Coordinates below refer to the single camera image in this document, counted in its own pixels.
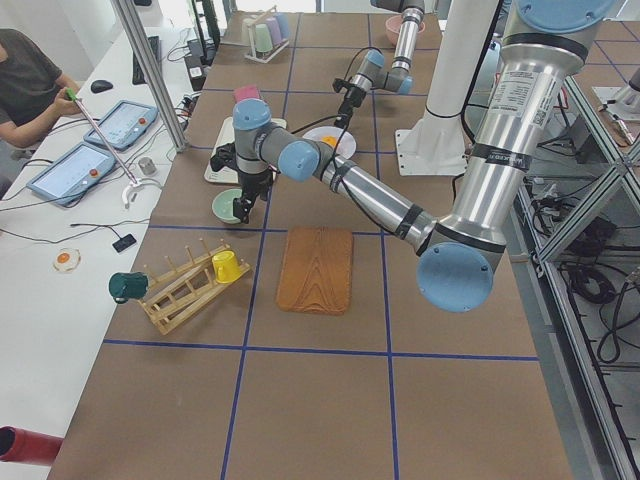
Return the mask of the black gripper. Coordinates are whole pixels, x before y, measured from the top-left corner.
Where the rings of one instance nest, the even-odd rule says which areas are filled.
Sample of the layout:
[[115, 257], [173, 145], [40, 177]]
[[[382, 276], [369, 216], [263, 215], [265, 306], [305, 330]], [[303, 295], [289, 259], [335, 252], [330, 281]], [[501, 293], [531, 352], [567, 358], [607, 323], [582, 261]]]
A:
[[366, 97], [366, 91], [342, 78], [334, 79], [333, 90], [336, 93], [345, 90], [345, 95], [335, 118], [335, 126], [340, 129], [347, 129], [351, 122], [353, 111], [361, 106]]
[[242, 157], [236, 151], [234, 142], [216, 147], [209, 164], [214, 172], [226, 167], [237, 173], [242, 197], [233, 200], [233, 215], [241, 223], [248, 224], [255, 200], [257, 198], [262, 201], [268, 199], [274, 184], [275, 172], [258, 159]]

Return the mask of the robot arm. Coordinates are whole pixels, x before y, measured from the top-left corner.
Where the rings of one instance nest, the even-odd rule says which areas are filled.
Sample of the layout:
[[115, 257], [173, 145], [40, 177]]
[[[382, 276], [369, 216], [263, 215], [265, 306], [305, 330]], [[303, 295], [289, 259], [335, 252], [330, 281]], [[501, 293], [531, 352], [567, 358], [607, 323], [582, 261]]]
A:
[[481, 305], [506, 247], [502, 226], [565, 79], [585, 65], [608, 1], [456, 1], [452, 4], [422, 118], [396, 134], [411, 175], [454, 180], [453, 206], [436, 217], [367, 174], [336, 147], [291, 133], [259, 98], [239, 100], [233, 140], [213, 170], [237, 173], [233, 214], [247, 222], [276, 174], [315, 178], [350, 199], [373, 223], [408, 242], [417, 284], [436, 307]]
[[374, 47], [367, 47], [357, 71], [343, 78], [335, 78], [332, 88], [336, 93], [345, 91], [338, 109], [334, 125], [341, 129], [349, 126], [354, 110], [359, 108], [372, 90], [383, 90], [398, 94], [408, 94], [413, 85], [410, 75], [413, 53], [418, 33], [426, 12], [422, 0], [381, 0], [371, 1], [373, 7], [396, 12], [400, 15], [400, 27], [393, 61], [389, 69], [384, 67], [383, 53]]

